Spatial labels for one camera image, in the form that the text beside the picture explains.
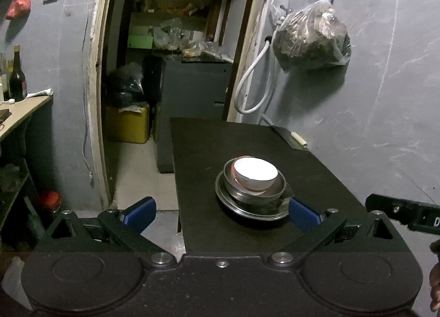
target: black table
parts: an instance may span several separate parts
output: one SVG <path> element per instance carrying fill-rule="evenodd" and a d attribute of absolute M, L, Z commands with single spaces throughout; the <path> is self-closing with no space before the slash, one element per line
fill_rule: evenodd
<path fill-rule="evenodd" d="M 289 218 L 255 222 L 230 212 L 214 191 L 226 161 L 252 155 L 274 164 L 294 195 L 310 206 L 338 208 L 349 221 L 367 215 L 362 204 L 311 152 L 291 148 L 272 128 L 172 118 L 174 173 L 187 252 L 273 252 L 302 235 Z"/>

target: plastic container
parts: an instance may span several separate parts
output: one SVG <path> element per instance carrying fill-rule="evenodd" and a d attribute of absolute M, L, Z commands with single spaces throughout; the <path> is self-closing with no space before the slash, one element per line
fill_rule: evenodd
<path fill-rule="evenodd" d="M 123 111 L 107 107 L 105 131 L 107 137 L 114 141 L 128 143 L 145 143 L 148 140 L 149 107 L 142 107 L 140 113 Z"/>
<path fill-rule="evenodd" d="M 28 310 L 32 310 L 32 306 L 21 286 L 21 271 L 24 266 L 25 263 L 18 256 L 13 257 L 12 262 L 4 275 L 3 281 L 1 282 L 1 287 L 20 305 Z"/>
<path fill-rule="evenodd" d="M 57 192 L 41 192 L 40 205 L 50 213 L 57 213 L 61 207 L 61 196 Z"/>

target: metal bolt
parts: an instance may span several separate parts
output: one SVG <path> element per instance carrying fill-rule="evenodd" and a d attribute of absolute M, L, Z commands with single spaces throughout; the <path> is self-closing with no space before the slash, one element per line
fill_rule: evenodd
<path fill-rule="evenodd" d="M 151 261 L 155 264 L 169 264 L 173 260 L 173 256 L 168 252 L 156 252 L 151 255 Z"/>
<path fill-rule="evenodd" d="M 288 252 L 276 252 L 272 254 L 272 260 L 278 264 L 288 264 L 293 261 L 293 256 Z"/>
<path fill-rule="evenodd" d="M 216 265 L 222 269 L 224 267 L 229 266 L 229 262 L 227 262 L 226 260 L 219 260 L 216 262 Z"/>

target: glass bottle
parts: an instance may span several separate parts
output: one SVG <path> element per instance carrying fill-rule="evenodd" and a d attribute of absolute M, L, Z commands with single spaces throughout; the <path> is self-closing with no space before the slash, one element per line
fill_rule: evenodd
<path fill-rule="evenodd" d="M 26 95 L 26 77 L 21 70 L 20 45 L 16 45 L 14 46 L 14 67 L 9 78 L 9 96 L 18 102 L 22 101 Z"/>

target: stainless steel plate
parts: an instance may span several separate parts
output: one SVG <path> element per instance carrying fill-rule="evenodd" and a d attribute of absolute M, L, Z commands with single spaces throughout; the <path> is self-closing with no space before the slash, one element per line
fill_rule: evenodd
<path fill-rule="evenodd" d="M 283 195 L 269 206 L 253 206 L 235 200 L 226 190 L 223 179 L 224 174 L 220 172 L 216 179 L 215 190 L 220 201 L 234 213 L 249 219 L 266 222 L 283 219 L 289 214 L 289 202 L 293 196 L 290 188 L 286 189 Z"/>

